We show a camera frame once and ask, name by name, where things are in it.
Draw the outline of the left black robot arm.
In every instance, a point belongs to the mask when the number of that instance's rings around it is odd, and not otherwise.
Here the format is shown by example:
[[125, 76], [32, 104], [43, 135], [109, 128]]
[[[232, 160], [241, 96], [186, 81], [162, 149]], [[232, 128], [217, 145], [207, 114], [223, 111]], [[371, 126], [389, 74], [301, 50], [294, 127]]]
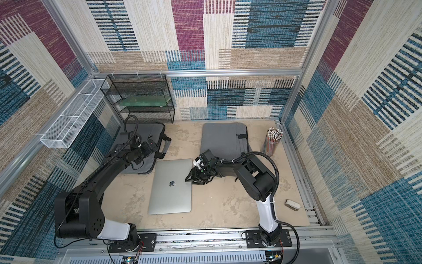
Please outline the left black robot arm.
[[109, 220], [102, 211], [102, 198], [112, 181], [131, 165], [141, 164], [145, 158], [158, 151], [152, 140], [142, 141], [134, 132], [126, 143], [110, 153], [106, 162], [91, 173], [73, 190], [63, 191], [55, 198], [55, 236], [108, 240], [126, 251], [138, 248], [140, 238], [136, 226]]

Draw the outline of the silver laptop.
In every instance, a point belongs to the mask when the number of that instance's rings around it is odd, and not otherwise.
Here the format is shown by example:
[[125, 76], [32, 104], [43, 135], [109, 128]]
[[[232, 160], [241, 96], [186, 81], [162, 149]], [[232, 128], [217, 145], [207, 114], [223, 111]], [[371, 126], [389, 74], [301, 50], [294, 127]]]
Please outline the silver laptop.
[[149, 215], [191, 211], [192, 184], [185, 180], [191, 169], [191, 159], [175, 159], [156, 163], [148, 206]]

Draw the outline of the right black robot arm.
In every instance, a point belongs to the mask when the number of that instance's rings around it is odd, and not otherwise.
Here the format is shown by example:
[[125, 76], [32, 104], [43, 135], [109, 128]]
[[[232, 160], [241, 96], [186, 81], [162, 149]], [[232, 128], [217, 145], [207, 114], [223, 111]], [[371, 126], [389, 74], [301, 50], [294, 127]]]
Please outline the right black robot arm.
[[279, 186], [279, 170], [270, 156], [252, 151], [234, 159], [214, 156], [211, 150], [200, 154], [193, 161], [193, 168], [185, 182], [205, 185], [215, 177], [233, 176], [240, 181], [246, 193], [257, 204], [259, 235], [262, 244], [274, 247], [279, 242], [283, 223], [277, 219], [274, 197]]

